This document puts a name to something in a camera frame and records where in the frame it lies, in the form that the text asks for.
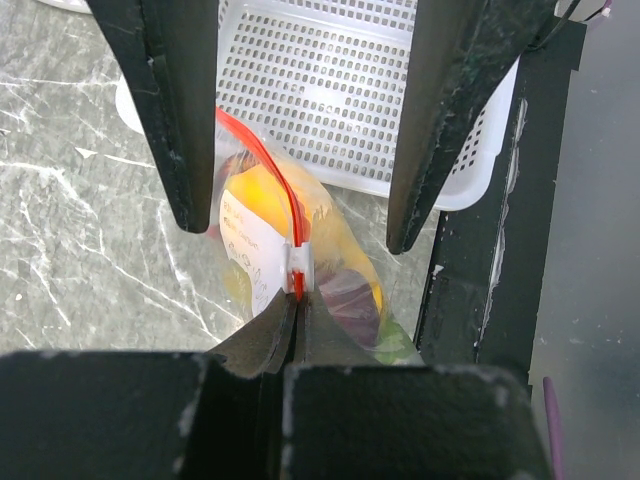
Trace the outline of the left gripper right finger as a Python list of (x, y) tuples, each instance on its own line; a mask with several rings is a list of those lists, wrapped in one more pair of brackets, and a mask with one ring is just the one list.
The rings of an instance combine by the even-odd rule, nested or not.
[(554, 8), (418, 2), (388, 204), (391, 253), (412, 248), (478, 115)]

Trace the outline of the yellow fake lemon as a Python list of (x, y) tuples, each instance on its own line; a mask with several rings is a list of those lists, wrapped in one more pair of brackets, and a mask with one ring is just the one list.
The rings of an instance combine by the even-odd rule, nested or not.
[(280, 235), (291, 239), (293, 228), (298, 225), (301, 227), (302, 240), (310, 240), (310, 217), (300, 197), (297, 193), (294, 194), (300, 210), (298, 222), (296, 222), (292, 219), (287, 191), (264, 166), (256, 165), (232, 175), (226, 182), (225, 188)]

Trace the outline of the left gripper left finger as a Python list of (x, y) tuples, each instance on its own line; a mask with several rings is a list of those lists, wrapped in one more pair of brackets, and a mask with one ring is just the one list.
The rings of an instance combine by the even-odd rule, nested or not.
[(209, 226), (219, 4), (92, 1), (127, 82), (177, 225)]

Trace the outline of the clear zip top bag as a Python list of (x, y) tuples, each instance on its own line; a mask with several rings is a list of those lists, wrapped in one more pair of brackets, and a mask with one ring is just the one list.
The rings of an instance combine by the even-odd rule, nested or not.
[[(316, 217), (324, 217), (331, 210), (339, 212), (344, 219), (345, 217), (338, 209), (331, 194), (303, 166), (301, 161), (293, 158), (267, 133), (251, 129), (221, 108), (215, 110), (214, 165), (210, 224), (207, 233), (216, 243), (216, 254), (223, 266), (225, 289), (232, 303), (240, 309), (247, 319), (253, 319), (257, 315), (252, 314), (250, 306), (242, 298), (242, 295), (247, 292), (245, 288), (240, 286), (242, 272), (228, 259), (218, 230), (219, 220), (223, 214), (239, 217), (251, 211), (225, 188), (229, 178), (256, 165), (262, 165), (278, 179), (287, 191), (292, 219), (296, 222), (298, 222), (300, 210), (294, 199), (295, 193), (300, 197), (310, 217), (310, 222)], [(305, 293), (320, 291), (317, 281), (311, 281), (307, 285), (303, 283), (308, 269), (302, 266), (306, 253), (303, 243), (306, 241), (302, 240), (300, 226), (294, 226), (292, 239), (295, 249), (286, 255), (287, 265), (285, 267), (291, 272), (289, 278), (292, 289), (288, 292), (282, 290), (278, 292), (302, 297)], [(379, 308), (381, 313), (380, 327), (388, 321), (398, 323), (394, 318), (378, 273), (377, 276), (383, 294), (383, 304)]]

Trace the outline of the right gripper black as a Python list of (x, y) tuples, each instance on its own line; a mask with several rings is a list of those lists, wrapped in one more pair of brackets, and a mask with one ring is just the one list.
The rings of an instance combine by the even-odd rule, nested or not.
[[(260, 375), (282, 365), (294, 325), (294, 365)], [(510, 375), (381, 367), (319, 290), (299, 301), (278, 292), (208, 354), (3, 356), (2, 477), (551, 477), (527, 393)]]

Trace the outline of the white perforated rectangular basket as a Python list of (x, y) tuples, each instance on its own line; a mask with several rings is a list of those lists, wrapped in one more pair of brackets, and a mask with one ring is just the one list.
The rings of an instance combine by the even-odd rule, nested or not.
[[(388, 197), (420, 1), (216, 2), (215, 108), (321, 182)], [(144, 134), (124, 76), (121, 92)]]

